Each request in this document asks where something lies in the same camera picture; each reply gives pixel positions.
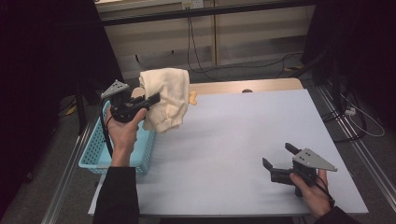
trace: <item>cable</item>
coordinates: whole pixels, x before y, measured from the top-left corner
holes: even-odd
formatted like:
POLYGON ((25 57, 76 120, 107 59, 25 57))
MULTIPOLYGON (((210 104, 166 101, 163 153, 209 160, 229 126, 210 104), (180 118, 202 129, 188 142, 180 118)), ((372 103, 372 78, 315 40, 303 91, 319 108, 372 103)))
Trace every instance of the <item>cable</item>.
POLYGON ((198 57, 198 53, 197 53, 197 48, 196 48, 196 46, 195 46, 194 32, 193 32, 193 30, 192 30, 192 21, 191 21, 191 18, 190 18, 190 17, 188 17, 187 20, 188 20, 188 22, 189 22, 189 48, 188 48, 188 50, 187 50, 187 62, 188 62, 188 64, 189 64, 189 67, 190 67, 191 71, 192 71, 192 72, 195 72, 195 71, 191 68, 191 65, 190 65, 190 28, 191 28, 192 43, 193 43, 193 45, 194 45, 195 57, 196 57, 196 59, 197 59, 198 65, 199 65, 199 67, 200 67, 202 73, 204 73, 204 75, 205 75, 207 78, 211 79, 211 80, 214 80, 214 81, 222 81, 222 80, 220 80, 220 79, 217 79, 217 78, 213 78, 213 77, 208 76, 207 73, 206 73, 206 72, 204 71, 204 69, 202 68, 201 63, 200 63, 200 61, 199 61, 199 57, 198 57))
MULTIPOLYGON (((362 128, 363 128, 364 130, 366 130, 366 129, 367 129, 367 124, 366 124, 366 121, 365 121, 365 119, 364 119, 362 113, 360 112, 360 113, 358 113, 358 115, 359 115, 359 117, 361 118, 362 128)), ((324 119, 323 122, 328 122, 328 121, 331 121, 331 120, 334 120, 334 119, 340 119, 341 117, 342 117, 342 115, 337 114, 337 116, 335 116, 335 117, 333 117, 333 118, 331 118, 331 119, 324 119)), ((342 139, 342 140, 332 140, 332 141, 333 141, 334 143, 345 143, 345 142, 350 142, 350 141, 358 140, 358 139, 362 138, 364 135, 365 135, 365 132, 360 131, 358 134, 356 134, 356 135, 354 135, 354 136, 351 136, 351 137, 348 137, 348 138, 346 138, 346 139, 342 139)))
POLYGON ((113 116, 111 116, 111 117, 107 120, 107 123, 106 123, 106 130, 107 130, 107 131, 108 131, 107 126, 108 126, 108 123, 110 122, 111 119, 113 119, 113 116))
POLYGON ((384 128, 382 127, 382 125, 380 125, 375 119, 373 119, 373 118, 372 118, 371 116, 369 116, 367 113, 365 113, 364 111, 362 111, 361 109, 359 109, 358 106, 352 104, 351 102, 349 102, 349 103, 350 103, 355 109, 357 109, 359 112, 361 112, 362 114, 364 114, 365 116, 367 116, 370 120, 372 120, 376 125, 378 125, 378 127, 381 128, 382 133, 381 133, 381 134, 373 134, 373 133, 367 132, 367 130, 365 130, 365 129, 363 129, 361 126, 359 126, 359 125, 352 119, 352 117, 349 115, 350 121, 351 121, 357 128, 359 128, 362 132, 365 132, 365 133, 367 133, 367 134, 369 134, 369 135, 371 135, 371 136, 373 136, 373 137, 382 137, 382 136, 385 135, 385 130, 384 130, 384 128))
POLYGON ((282 65, 282 70, 281 70, 280 73, 276 76, 276 78, 278 78, 278 77, 283 73, 283 70, 284 70, 284 68, 285 68, 285 60, 287 60, 288 58, 290 58, 290 57, 292 57, 292 56, 295 56, 295 55, 302 55, 302 53, 292 53, 292 54, 288 54, 288 55, 285 55, 285 56, 284 56, 281 60, 279 60, 279 61, 276 61, 276 62, 274 62, 274 63, 263 64, 263 65, 251 65, 251 66, 248 66, 248 65, 234 65, 234 66, 215 67, 215 68, 210 68, 210 69, 204 70, 204 69, 202 68, 201 63, 200 63, 199 58, 198 58, 198 53, 197 53, 197 50, 196 50, 195 39, 194 39, 194 33, 193 33, 193 28, 192 28, 192 21, 191 21, 191 18, 190 18, 190 17, 188 17, 188 23, 189 23, 189 47, 188 47, 188 50, 187 50, 187 62, 188 62, 189 68, 190 68, 190 70, 191 70, 192 72, 194 72, 194 73, 203 73, 207 78, 212 79, 212 80, 215 80, 215 81, 223 81, 223 80, 219 80, 219 79, 210 77, 210 76, 207 74, 208 72, 215 71, 215 70, 220 70, 220 69, 229 69, 229 68, 261 68, 261 67, 267 67, 267 66, 271 66, 271 65, 278 64, 278 63, 282 63, 282 64, 283 64, 283 65, 282 65), (191 39, 191 38, 192 38, 192 43, 193 43, 193 45, 194 45, 195 57, 196 57, 196 59, 197 59, 197 62, 198 62, 198 65, 199 65, 201 71, 199 71, 199 70, 194 70, 194 69, 191 67, 191 63, 190 63, 190 48, 191 48, 190 39, 191 39))
POLYGON ((326 123, 326 122, 341 118, 343 116, 343 114, 344 114, 344 112, 342 114, 336 113, 336 116, 333 116, 333 117, 330 118, 330 116, 333 115, 335 112, 337 112, 336 109, 334 109, 333 111, 331 111, 331 112, 329 112, 327 114, 322 115, 321 117, 322 117, 323 122, 326 123))
POLYGON ((324 183, 324 181, 317 175, 317 177, 319 177, 319 179, 321 181, 323 181, 324 186, 326 189, 324 189, 320 184, 318 184, 316 181, 313 181, 311 178, 309 178, 306 174, 304 174, 303 172, 295 169, 294 172, 298 173, 299 175, 302 175, 305 179, 309 180, 309 182, 313 185, 315 185, 318 189, 320 189, 323 193, 325 193, 327 195, 327 197, 329 197, 329 203, 331 207, 334 207, 335 204, 335 199, 332 197, 332 195, 330 195, 329 190, 326 186, 326 184, 324 183))
MULTIPOLYGON (((356 99, 355 94, 353 92, 352 92, 352 97, 356 100, 355 103, 359 107, 359 102, 356 99)), ((359 118, 361 119, 361 124, 362 124, 363 130, 367 130, 367 123, 366 123, 366 120, 364 119, 363 114, 359 111, 358 115, 359 115, 359 118)), ((334 143, 345 143, 345 142, 355 141, 355 140, 358 140, 358 139, 362 138, 365 134, 366 134, 366 132, 360 131, 355 136, 352 136, 352 137, 349 137, 349 138, 346 138, 346 139, 343 139, 343 140, 333 140, 333 141, 334 141, 334 143)))
POLYGON ((108 136, 108 131, 107 131, 107 128, 105 126, 105 121, 104 121, 104 118, 103 118, 103 116, 104 116, 103 115, 104 102, 105 102, 105 99, 102 99, 101 106, 99 106, 99 110, 100 110, 99 111, 99 113, 100 113, 99 119, 100 119, 100 122, 101 122, 101 125, 102 125, 103 136, 105 137, 105 142, 106 142, 106 145, 107 145, 108 154, 110 154, 110 157, 113 157, 113 146, 111 146, 110 137, 108 136))
POLYGON ((309 28, 309 17, 308 17, 308 7, 305 7, 306 25, 309 28))
POLYGON ((319 178, 319 180, 322 182, 323 186, 326 188, 326 190, 329 192, 329 189, 327 188, 327 184, 324 182, 324 180, 322 178, 320 178, 320 176, 317 175, 317 178, 319 178))
POLYGON ((283 71, 285 70, 285 60, 288 58, 291 58, 292 56, 295 55, 301 55, 302 53, 294 53, 294 54, 288 54, 285 57, 282 58, 282 70, 280 70, 279 74, 276 75, 275 78, 279 78, 280 75, 282 75, 283 71))

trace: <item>hand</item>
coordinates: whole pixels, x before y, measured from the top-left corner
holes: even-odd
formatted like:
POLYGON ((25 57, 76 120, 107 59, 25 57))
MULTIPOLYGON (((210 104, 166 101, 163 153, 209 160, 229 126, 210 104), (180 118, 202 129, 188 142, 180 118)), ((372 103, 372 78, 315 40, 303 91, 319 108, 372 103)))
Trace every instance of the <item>hand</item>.
POLYGON ((107 110, 105 123, 108 122, 107 130, 114 144, 111 166, 129 166, 129 160, 134 151, 134 142, 137 140, 138 124, 145 118, 146 113, 147 109, 140 109, 133 120, 121 123, 111 119, 110 109, 107 110))
MULTIPOLYGON (((324 183, 319 178, 317 178, 317 183, 326 189, 326 186, 329 185, 326 171, 318 170, 318 176, 323 180, 324 183)), ((290 179, 303 193, 304 201, 314 218, 318 219, 332 210, 327 195, 315 185, 308 187, 303 179, 295 173, 290 174, 290 179)))

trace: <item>white table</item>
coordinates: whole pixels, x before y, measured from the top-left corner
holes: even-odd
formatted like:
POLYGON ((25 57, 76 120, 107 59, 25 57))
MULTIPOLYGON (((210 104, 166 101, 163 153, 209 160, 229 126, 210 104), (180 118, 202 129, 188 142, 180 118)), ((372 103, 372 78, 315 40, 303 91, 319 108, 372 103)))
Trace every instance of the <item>white table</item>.
POLYGON ((328 173, 336 205, 349 214, 368 212, 306 90, 199 95, 197 100, 179 129, 156 136, 148 174, 137 178, 142 216, 308 214, 294 187, 271 182, 262 167, 264 157, 275 168, 290 168, 287 142, 311 148, 338 168, 328 173))

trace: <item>black sleeve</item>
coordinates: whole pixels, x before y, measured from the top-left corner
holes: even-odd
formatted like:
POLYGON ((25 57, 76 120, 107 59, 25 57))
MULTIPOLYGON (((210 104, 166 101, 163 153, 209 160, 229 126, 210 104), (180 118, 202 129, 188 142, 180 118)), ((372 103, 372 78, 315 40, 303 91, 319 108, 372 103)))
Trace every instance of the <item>black sleeve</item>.
POLYGON ((139 223, 134 167, 109 167, 96 201, 93 223, 139 223))
POLYGON ((359 222, 347 215, 341 208, 335 206, 330 212, 320 217, 315 224, 359 224, 359 222))

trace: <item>blue basket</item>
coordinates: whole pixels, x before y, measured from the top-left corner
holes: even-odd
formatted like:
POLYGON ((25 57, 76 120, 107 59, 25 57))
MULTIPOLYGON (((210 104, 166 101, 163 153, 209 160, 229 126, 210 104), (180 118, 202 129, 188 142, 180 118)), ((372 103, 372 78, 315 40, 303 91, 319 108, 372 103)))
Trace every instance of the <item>blue basket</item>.
MULTIPOLYGON (((106 109, 110 105, 107 102, 104 106, 104 116, 106 109)), ((146 175, 149 170, 149 160, 151 157, 152 144, 155 132, 143 130, 143 121, 139 123, 137 131, 137 141, 134 143, 134 152, 131 155, 130 166, 136 168, 137 175, 146 175)), ((86 168, 94 174, 105 174, 110 166, 111 158, 108 154, 105 137, 103 136, 100 120, 96 121, 90 140, 84 149, 78 166, 86 168)))

